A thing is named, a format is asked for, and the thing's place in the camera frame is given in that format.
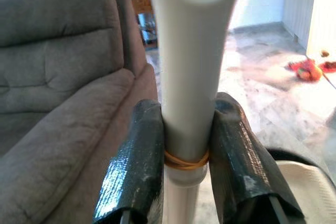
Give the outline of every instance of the rubber band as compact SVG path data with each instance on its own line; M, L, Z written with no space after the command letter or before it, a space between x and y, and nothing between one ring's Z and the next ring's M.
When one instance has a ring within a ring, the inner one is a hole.
M190 163L190 162L183 161L177 157L174 157L173 155L168 153L166 150L164 151L165 165L171 168L178 169L178 170L194 170L194 169L197 169L197 168L200 168L206 165L208 160L209 160L209 150L206 151L205 155L197 163Z

